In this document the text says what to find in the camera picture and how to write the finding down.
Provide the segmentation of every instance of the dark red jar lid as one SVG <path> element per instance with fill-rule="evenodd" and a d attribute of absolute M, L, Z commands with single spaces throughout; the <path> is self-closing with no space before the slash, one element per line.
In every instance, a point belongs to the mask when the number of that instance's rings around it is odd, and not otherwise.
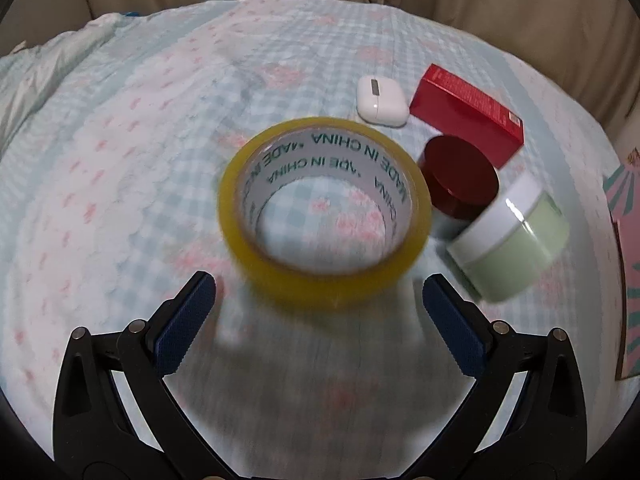
<path fill-rule="evenodd" d="M 418 161 L 439 211 L 475 220 L 498 195 L 493 165 L 474 145 L 454 136 L 430 139 Z"/>

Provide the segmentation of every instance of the white earbuds case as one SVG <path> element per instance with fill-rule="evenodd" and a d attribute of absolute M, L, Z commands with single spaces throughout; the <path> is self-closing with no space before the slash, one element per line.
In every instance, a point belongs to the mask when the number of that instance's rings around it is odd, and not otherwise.
<path fill-rule="evenodd" d="M 396 81 L 366 75 L 358 81 L 358 114 L 367 123 L 403 126 L 409 118 L 409 107 Z"/>

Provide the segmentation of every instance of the bedsheet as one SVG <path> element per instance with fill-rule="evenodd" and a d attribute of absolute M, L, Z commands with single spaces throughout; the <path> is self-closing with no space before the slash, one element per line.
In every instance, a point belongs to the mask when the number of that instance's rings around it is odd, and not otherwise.
<path fill-rule="evenodd" d="M 0 59 L 0 384 L 52 453 L 52 405 L 70 331 L 148 318 L 198 269 L 224 298 L 165 380 L 204 438 L 239 474 L 395 475 L 468 392 L 414 282 L 465 283 L 430 240 L 410 272 L 362 308 L 291 312 L 256 294 L 229 259 L 216 186 L 244 142 L 305 116 L 359 120 L 356 82 L 396 79 L 407 96 L 431 62 L 514 110 L 524 169 L 571 224 L 552 269 L 512 300 L 479 306 L 521 332 L 569 333 L 588 410 L 589 452 L 621 420 L 638 380 L 614 381 L 622 300 L 602 177 L 618 160 L 602 129 L 524 62 L 397 9 L 336 0 L 206 2 L 146 18 L 109 14 L 43 47 Z M 436 130 L 379 127 L 417 158 Z M 380 213 L 355 188 L 300 180 L 260 220 L 293 263 L 377 258 Z M 116 374 L 141 438 L 153 437 Z M 517 377 L 483 445 L 500 435 Z"/>

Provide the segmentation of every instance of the barcode sticker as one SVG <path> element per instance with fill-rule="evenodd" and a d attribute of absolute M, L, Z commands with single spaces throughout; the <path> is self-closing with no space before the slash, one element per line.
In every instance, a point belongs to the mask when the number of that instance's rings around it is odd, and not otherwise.
<path fill-rule="evenodd" d="M 516 114 L 512 114 L 511 111 L 509 111 L 509 118 L 512 123 L 516 123 L 518 126 L 520 126 L 520 118 Z"/>

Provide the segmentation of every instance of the pink and green patterned object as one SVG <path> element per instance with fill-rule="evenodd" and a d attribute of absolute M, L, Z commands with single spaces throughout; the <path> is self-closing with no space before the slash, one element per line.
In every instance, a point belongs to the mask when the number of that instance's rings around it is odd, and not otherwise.
<path fill-rule="evenodd" d="M 640 168 L 623 164 L 603 184 L 624 272 L 625 327 L 620 341 L 618 378 L 640 374 Z"/>

